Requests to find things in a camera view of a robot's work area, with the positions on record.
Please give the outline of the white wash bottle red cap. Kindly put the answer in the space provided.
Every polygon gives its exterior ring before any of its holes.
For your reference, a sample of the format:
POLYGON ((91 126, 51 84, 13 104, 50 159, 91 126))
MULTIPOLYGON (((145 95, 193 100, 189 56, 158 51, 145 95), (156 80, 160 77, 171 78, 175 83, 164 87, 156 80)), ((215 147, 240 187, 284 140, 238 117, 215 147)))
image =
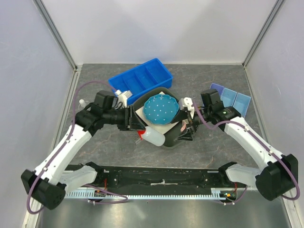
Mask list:
POLYGON ((165 136, 150 126, 146 126, 144 130, 138 130, 137 133, 141 140, 146 140, 155 146, 160 147, 165 143, 165 136))

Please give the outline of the glass flask with stopper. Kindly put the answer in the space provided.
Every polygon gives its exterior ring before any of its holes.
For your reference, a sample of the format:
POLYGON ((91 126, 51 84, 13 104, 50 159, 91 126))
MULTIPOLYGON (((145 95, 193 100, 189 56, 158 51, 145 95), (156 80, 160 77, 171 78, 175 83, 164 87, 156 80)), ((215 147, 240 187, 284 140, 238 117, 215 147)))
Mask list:
POLYGON ((79 100, 79 108, 85 108, 86 107, 86 101, 84 99, 80 99, 79 100))

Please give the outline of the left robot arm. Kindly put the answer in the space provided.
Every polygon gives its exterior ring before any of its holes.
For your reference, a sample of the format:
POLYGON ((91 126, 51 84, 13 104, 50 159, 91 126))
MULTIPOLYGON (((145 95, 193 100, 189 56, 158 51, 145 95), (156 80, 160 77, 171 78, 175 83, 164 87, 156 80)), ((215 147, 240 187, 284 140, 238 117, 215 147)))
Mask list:
POLYGON ((28 195, 27 210, 30 200, 34 199, 45 208, 55 209, 65 195, 86 184, 99 187, 104 182, 104 175, 90 165, 85 165, 68 175, 64 174, 68 164, 78 151, 101 130, 104 125, 115 125, 121 131, 144 130, 143 122, 136 116, 135 110, 128 105, 131 91, 99 91, 93 102, 83 104, 83 109, 73 112, 72 123, 66 135, 51 154, 33 171, 25 170, 21 180, 28 195))

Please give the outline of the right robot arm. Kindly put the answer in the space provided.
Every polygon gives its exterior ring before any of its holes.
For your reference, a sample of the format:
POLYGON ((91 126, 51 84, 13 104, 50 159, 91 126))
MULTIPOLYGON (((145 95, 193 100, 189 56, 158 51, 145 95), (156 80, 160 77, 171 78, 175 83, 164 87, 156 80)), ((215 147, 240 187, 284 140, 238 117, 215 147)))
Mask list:
POLYGON ((217 128, 232 137, 255 161, 257 168, 236 162, 219 168, 218 183, 228 187, 241 183, 254 187, 267 200, 278 197, 286 200, 300 198, 298 160, 292 154, 284 155, 257 134, 234 107, 225 107, 215 89, 201 93, 203 107, 198 108, 189 97, 179 100, 180 110, 187 115, 191 127, 202 124, 210 130, 217 128))

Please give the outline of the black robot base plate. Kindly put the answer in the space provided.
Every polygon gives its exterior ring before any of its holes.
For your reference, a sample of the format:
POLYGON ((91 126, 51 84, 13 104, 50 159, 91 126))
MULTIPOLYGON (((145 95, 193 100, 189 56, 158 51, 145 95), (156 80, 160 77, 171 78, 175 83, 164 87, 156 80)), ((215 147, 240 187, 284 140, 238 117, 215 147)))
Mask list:
POLYGON ((120 195, 209 194, 212 188, 245 187, 229 181, 217 169, 100 166, 92 161, 87 165, 97 171, 92 185, 120 195))

